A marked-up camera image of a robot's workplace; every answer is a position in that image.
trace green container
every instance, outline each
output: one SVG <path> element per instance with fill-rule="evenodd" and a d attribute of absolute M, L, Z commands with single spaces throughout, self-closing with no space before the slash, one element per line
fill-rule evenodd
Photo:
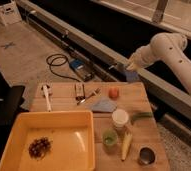
<path fill-rule="evenodd" d="M 105 146 L 107 147 L 114 146 L 118 140 L 117 132 L 113 129 L 104 131 L 102 140 Z"/>

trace white container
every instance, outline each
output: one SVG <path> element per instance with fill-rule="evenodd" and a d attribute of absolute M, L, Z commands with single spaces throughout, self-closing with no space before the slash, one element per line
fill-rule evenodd
<path fill-rule="evenodd" d="M 7 26 L 21 20 L 21 15 L 13 0 L 10 3 L 0 5 L 0 22 L 3 25 Z"/>
<path fill-rule="evenodd" d="M 112 114 L 113 125 L 116 130 L 124 128 L 125 124 L 129 121 L 129 114 L 123 109 L 117 109 Z"/>

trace yellow plastic tray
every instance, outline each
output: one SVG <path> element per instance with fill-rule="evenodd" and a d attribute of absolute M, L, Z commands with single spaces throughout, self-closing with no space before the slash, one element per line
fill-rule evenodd
<path fill-rule="evenodd" d="M 48 137 L 51 150 L 31 158 L 29 145 Z M 17 117 L 0 161 L 0 171 L 93 170 L 95 147 L 91 111 L 29 112 Z"/>

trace small cup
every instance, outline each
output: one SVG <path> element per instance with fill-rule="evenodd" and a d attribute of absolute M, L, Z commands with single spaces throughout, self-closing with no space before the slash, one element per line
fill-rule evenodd
<path fill-rule="evenodd" d="M 106 147 L 108 148 L 113 147 L 114 145 L 117 144 L 117 140 L 118 140 L 117 132 L 113 129 L 106 130 L 103 133 L 102 140 L 103 140 L 103 144 Z"/>
<path fill-rule="evenodd" d="M 113 125 L 116 130 L 122 130 L 129 121 L 129 114 L 123 109 L 117 109 L 112 114 Z"/>
<path fill-rule="evenodd" d="M 139 152 L 138 163 L 140 165 L 148 165 L 154 163 L 155 161 L 155 153 L 152 149 L 148 147 L 144 147 Z"/>

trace green vegetable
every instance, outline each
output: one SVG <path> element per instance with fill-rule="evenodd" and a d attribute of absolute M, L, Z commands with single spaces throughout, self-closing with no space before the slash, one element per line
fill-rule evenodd
<path fill-rule="evenodd" d="M 152 112 L 137 113 L 130 117 L 130 122 L 133 125 L 136 120 L 143 119 L 143 118 L 151 118 L 151 117 L 153 117 Z"/>

